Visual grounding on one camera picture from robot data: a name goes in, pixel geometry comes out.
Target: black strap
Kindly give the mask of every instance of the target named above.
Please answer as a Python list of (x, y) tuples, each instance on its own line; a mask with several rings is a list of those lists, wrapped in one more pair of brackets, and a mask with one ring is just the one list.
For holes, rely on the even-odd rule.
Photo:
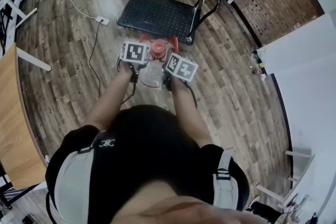
[(51, 211), (50, 211), (50, 194), (49, 192), (47, 193), (46, 195), (46, 208), (47, 208), (47, 213), (48, 213), (48, 216), (50, 218), (50, 220), (52, 221), (52, 224), (57, 224), (57, 222), (54, 220), (52, 214), (51, 214)]

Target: hardwood floor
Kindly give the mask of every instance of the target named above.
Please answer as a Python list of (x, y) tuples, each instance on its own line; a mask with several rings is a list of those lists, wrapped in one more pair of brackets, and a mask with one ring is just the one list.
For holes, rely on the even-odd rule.
[[(123, 41), (138, 40), (140, 33), (116, 25), (128, 0), (73, 1), (90, 16), (110, 19), (110, 24), (99, 30), (91, 62), (103, 91), (116, 74)], [(194, 4), (197, 0), (179, 1)], [(207, 0), (203, 12), (213, 5), (215, 0)], [(17, 46), (50, 64), (52, 70), (46, 72), (19, 60), (20, 81), (41, 150), (52, 155), (63, 137), (80, 126), (98, 98), (98, 81), (88, 66), (98, 24), (80, 15), (69, 0), (27, 0), (22, 10), (33, 7), (38, 12), (18, 29)], [(285, 194), (290, 187), (286, 180), (290, 164), (284, 155), (288, 149), (284, 117), (272, 80), (262, 82), (251, 72), (253, 49), (256, 45), (249, 32), (226, 3), (197, 30), (193, 46), (180, 45), (181, 54), (200, 66), (192, 83), (198, 109), (214, 142), (224, 148), (235, 147), (235, 160), (250, 182), (250, 199), (258, 195), (259, 183), (279, 194)], [(156, 104), (174, 111), (170, 93), (140, 83), (123, 108), (136, 104)], [(40, 212), (44, 216), (44, 200), (36, 195), (29, 193), (16, 202), (13, 210), (28, 212), (31, 208), (35, 215)]]

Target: person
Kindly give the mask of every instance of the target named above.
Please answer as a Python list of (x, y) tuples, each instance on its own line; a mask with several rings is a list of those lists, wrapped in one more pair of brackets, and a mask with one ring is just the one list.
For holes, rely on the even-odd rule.
[[(184, 83), (171, 78), (176, 115), (154, 105), (120, 111), (131, 77), (131, 69), (121, 62), (119, 73), (83, 126), (68, 133), (51, 158), (46, 181), (56, 209), (71, 212), (67, 217), (71, 224), (260, 223), (251, 214), (237, 211), (247, 202), (249, 184), (233, 159), (228, 171), (237, 181), (237, 210), (212, 206), (213, 175), (224, 150), (213, 144)], [(87, 152), (93, 144), (97, 149), (88, 170), (89, 194), (84, 196), (87, 190), (81, 179), (69, 182), (78, 172), (60, 174), (65, 175), (69, 167), (64, 163), (77, 163), (78, 159), (66, 161), (72, 154)], [(62, 184), (70, 187), (56, 191)], [(81, 205), (86, 202), (88, 211), (83, 212)]]
[(319, 218), (316, 214), (316, 212), (314, 212), (314, 214), (312, 215), (311, 219), (307, 221), (306, 224), (317, 224), (319, 221)]
[(246, 211), (266, 219), (270, 224), (297, 224), (291, 220), (290, 210), (283, 214), (268, 205), (260, 203), (259, 200), (260, 196), (254, 198)]

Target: skin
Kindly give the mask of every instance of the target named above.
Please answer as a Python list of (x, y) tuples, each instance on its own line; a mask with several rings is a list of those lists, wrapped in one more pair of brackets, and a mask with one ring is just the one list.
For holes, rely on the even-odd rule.
[[(126, 63), (121, 62), (118, 75), (90, 110), (84, 125), (96, 126), (101, 131), (111, 126), (120, 111), (131, 77), (131, 69)], [(200, 147), (212, 144), (209, 130), (197, 111), (189, 90), (176, 78), (172, 78), (171, 86), (176, 117), (181, 128)], [(142, 186), (117, 212), (111, 223), (258, 224), (262, 222), (251, 214), (222, 210), (193, 197), (177, 196), (169, 184), (158, 180)]]

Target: wrist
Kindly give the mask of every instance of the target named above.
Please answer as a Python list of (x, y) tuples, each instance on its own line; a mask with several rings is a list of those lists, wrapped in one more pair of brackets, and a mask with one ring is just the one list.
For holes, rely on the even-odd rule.
[(171, 76), (171, 84), (172, 84), (172, 87), (175, 89), (185, 89), (186, 88), (183, 81), (174, 76)]
[(131, 80), (132, 75), (133, 75), (132, 71), (126, 71), (124, 69), (120, 70), (118, 73), (118, 77), (127, 81)]

